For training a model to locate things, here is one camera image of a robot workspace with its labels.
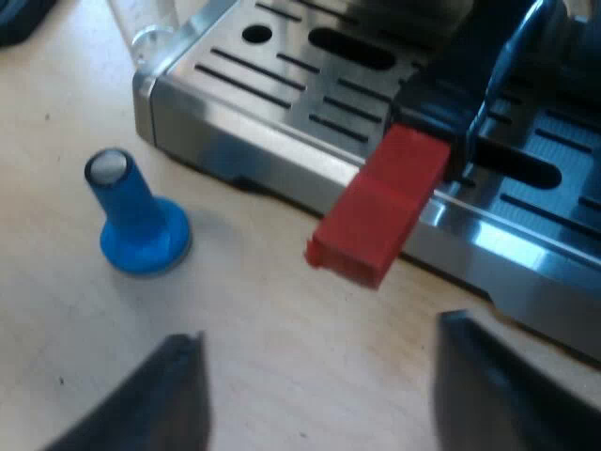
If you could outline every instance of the red clip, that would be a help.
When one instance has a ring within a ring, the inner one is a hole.
[[[378,288],[450,154],[448,143],[393,125],[307,243],[307,262]]]

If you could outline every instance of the black object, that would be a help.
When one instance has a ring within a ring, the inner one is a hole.
[[[353,61],[368,69],[388,70],[396,63],[394,55],[388,50],[331,28],[315,28],[309,33],[309,42],[326,52]]]
[[[56,0],[0,0],[0,46],[23,42]]]
[[[587,451],[601,443],[601,412],[466,312],[439,317],[434,395],[442,451]]]
[[[556,0],[480,0],[451,41],[393,101],[392,120],[452,146],[447,179],[471,160],[477,133],[501,86]]]
[[[209,432],[203,337],[172,335],[46,451],[203,451]]]

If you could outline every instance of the blue plastic object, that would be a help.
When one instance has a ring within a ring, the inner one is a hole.
[[[129,153],[101,150],[85,165],[85,179],[106,212],[100,248],[115,267],[152,274],[185,255],[191,236],[186,214],[176,203],[152,195]]]

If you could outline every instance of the wooden table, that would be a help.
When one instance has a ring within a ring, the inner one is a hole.
[[[0,51],[0,449],[42,446],[167,334],[205,330],[212,449],[433,450],[434,323],[459,308],[601,399],[598,371],[407,262],[379,292],[308,268],[316,218],[145,144],[132,74],[101,1],[59,2],[34,37]],[[190,214],[193,249],[161,277],[128,277],[100,253],[84,164],[114,145]]]

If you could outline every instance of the stainless steel drip tray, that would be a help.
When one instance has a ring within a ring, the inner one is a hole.
[[[212,0],[136,73],[137,130],[220,179],[325,213],[378,145],[393,96],[469,8]],[[474,164],[436,190],[404,252],[601,359],[601,110],[539,85],[532,67],[503,90]]]

